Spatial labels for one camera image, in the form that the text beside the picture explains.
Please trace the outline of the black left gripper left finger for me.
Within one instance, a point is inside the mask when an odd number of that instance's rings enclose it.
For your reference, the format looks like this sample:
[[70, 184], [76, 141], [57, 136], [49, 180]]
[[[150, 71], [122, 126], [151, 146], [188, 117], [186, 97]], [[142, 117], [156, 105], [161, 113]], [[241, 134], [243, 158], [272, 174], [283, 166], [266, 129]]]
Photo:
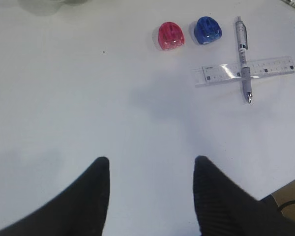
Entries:
[[92, 164], [65, 190], [23, 219], [0, 230], [0, 236], [100, 236], [110, 198], [110, 164]]

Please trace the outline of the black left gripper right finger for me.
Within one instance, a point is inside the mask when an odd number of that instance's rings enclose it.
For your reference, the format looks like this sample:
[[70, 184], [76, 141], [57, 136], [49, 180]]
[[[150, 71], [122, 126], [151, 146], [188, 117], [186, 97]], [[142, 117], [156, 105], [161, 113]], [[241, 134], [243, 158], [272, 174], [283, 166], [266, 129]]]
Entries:
[[206, 156], [195, 159], [193, 196], [203, 236], [295, 236], [295, 222], [254, 199]]

